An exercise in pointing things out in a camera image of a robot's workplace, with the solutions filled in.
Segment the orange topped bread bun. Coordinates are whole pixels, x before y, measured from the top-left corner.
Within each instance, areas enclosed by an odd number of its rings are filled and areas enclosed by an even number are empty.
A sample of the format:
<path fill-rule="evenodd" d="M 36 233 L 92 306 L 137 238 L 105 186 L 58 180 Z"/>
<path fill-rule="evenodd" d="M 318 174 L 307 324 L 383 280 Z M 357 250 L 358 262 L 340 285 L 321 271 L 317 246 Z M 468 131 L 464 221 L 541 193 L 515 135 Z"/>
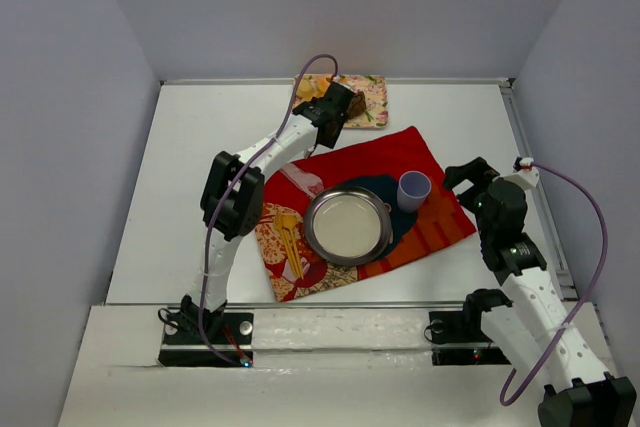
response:
<path fill-rule="evenodd" d="M 331 82 L 334 80 L 333 75 L 315 75 L 315 94 L 322 97 L 328 90 Z"/>

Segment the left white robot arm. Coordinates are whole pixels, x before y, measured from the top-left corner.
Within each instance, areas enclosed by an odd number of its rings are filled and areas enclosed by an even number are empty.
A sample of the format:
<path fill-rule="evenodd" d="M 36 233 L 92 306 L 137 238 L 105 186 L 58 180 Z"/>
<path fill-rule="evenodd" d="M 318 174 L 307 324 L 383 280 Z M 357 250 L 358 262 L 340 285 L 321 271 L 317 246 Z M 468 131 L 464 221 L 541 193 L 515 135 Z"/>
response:
<path fill-rule="evenodd" d="M 332 82 L 323 96 L 289 109 L 276 132 L 214 158 L 200 201 L 207 231 L 198 289 L 183 297 L 180 308 L 205 344 L 222 327 L 229 274 L 242 239 L 262 217 L 266 181 L 293 157 L 317 145 L 334 147 L 354 97 L 352 89 Z"/>

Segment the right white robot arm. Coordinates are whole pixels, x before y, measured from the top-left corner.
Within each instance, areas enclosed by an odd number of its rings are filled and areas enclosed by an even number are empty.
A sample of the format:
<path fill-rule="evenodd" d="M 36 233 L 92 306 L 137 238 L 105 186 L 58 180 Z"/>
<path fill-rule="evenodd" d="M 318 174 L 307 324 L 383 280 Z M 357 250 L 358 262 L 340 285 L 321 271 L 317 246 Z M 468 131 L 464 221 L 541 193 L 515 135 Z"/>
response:
<path fill-rule="evenodd" d="M 512 366 L 499 394 L 502 406 L 536 387 L 542 426 L 627 426 L 636 389 L 590 349 L 574 323 L 584 303 L 565 308 L 541 251 L 524 231 L 526 192 L 536 187 L 542 168 L 522 157 L 506 176 L 481 157 L 446 168 L 445 189 L 471 184 L 457 199 L 475 217 L 482 259 L 499 284 L 467 296 L 463 326 L 486 336 Z"/>

